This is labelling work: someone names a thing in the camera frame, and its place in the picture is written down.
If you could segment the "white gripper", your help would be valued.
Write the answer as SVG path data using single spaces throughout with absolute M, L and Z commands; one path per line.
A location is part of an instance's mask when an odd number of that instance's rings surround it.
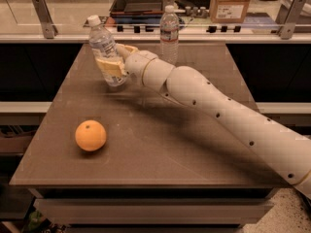
M 140 85 L 156 85 L 156 62 L 158 56 L 147 50 L 130 45 L 116 44 L 119 55 L 125 60 L 125 70 L 131 80 Z M 99 69 L 110 76 L 121 78 L 126 75 L 123 59 L 117 57 L 96 57 Z

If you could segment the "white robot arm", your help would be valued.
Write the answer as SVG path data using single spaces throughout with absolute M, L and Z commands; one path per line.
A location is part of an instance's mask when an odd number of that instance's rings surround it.
M 311 198 L 311 140 L 234 101 L 197 70 L 176 67 L 147 50 L 119 45 L 116 57 L 98 57 L 101 71 L 136 83 L 214 118 L 287 183 Z

